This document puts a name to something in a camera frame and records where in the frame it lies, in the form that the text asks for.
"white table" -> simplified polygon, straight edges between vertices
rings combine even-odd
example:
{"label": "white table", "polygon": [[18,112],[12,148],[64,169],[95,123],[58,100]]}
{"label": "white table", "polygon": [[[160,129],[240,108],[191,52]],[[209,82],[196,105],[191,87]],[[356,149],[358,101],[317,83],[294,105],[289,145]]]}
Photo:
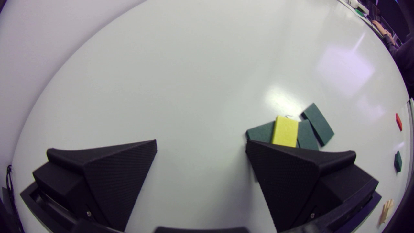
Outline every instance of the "white table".
{"label": "white table", "polygon": [[40,96],[14,155],[17,208],[27,232],[45,232],[18,194],[47,148],[156,138],[127,232],[275,232],[244,133],[278,114],[298,119],[315,102],[335,132],[322,150],[355,150],[379,180],[383,199],[357,232],[380,232],[382,204],[397,206],[407,183],[407,100],[384,45],[338,1],[151,0],[94,35]]}

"black sleeve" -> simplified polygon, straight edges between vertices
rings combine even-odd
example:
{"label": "black sleeve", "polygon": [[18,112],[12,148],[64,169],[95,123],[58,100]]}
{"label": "black sleeve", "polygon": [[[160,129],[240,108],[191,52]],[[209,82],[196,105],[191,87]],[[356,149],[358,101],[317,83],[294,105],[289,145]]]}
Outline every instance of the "black sleeve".
{"label": "black sleeve", "polygon": [[392,40],[387,34],[384,35],[384,41],[385,41],[385,46],[387,47],[388,51],[390,52],[392,58],[394,58],[394,60],[395,60],[395,58],[397,56],[397,53],[398,53],[397,47],[395,47],[395,45],[392,44]]}

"green sponge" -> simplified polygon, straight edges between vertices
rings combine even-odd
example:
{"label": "green sponge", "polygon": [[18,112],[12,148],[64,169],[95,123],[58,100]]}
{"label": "green sponge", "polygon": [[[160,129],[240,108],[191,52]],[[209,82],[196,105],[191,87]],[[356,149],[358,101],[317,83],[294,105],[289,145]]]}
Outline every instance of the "green sponge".
{"label": "green sponge", "polygon": [[324,146],[334,136],[334,131],[329,126],[328,122],[316,107],[315,103],[311,104],[302,113],[303,118],[308,119],[315,130],[316,138],[321,146]]}
{"label": "green sponge", "polygon": [[273,137],[274,121],[248,129],[246,136],[250,140],[270,143]]}
{"label": "green sponge", "polygon": [[299,122],[298,144],[300,148],[319,150],[318,143],[309,120]]}
{"label": "green sponge", "polygon": [[395,154],[395,157],[394,157],[394,167],[397,170],[397,173],[401,172],[402,160],[401,160],[401,155],[399,151]]}

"hand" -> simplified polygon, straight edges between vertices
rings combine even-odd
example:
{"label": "hand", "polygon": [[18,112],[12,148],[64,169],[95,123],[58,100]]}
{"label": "hand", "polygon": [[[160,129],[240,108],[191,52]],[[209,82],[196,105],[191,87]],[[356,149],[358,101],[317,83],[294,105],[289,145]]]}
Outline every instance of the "hand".
{"label": "hand", "polygon": [[373,20],[372,23],[378,28],[378,31],[384,36],[387,34],[387,30],[384,29],[384,27],[376,20]]}
{"label": "hand", "polygon": [[392,34],[387,30],[385,30],[385,34],[387,34],[390,37],[392,44],[395,45],[395,41],[394,41],[394,38],[392,37]]}

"wooden block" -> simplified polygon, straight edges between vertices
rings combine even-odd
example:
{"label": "wooden block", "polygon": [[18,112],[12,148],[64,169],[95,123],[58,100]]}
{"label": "wooden block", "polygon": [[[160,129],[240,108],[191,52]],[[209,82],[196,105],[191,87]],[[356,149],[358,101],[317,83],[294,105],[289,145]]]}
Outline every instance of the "wooden block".
{"label": "wooden block", "polygon": [[397,121],[398,128],[402,131],[402,122],[398,113],[395,114],[395,120]]}
{"label": "wooden block", "polygon": [[308,119],[315,130],[316,138],[318,139],[321,146],[324,146],[334,136],[334,131],[329,126],[325,117],[316,107],[315,103],[311,104],[302,113],[303,118]]}
{"label": "wooden block", "polygon": [[319,150],[318,143],[309,120],[299,122],[298,143],[300,148]]}
{"label": "wooden block", "polygon": [[273,137],[273,129],[274,121],[248,129],[246,131],[246,136],[250,140],[271,143]]}
{"label": "wooden block", "polygon": [[385,202],[385,204],[383,206],[383,211],[382,211],[381,217],[380,217],[380,224],[385,223],[387,218],[390,216],[393,207],[394,207],[394,200],[393,199],[390,199],[390,200]]}
{"label": "wooden block", "polygon": [[282,146],[296,147],[298,127],[299,122],[284,116],[277,116],[276,123],[274,124],[272,143]]}

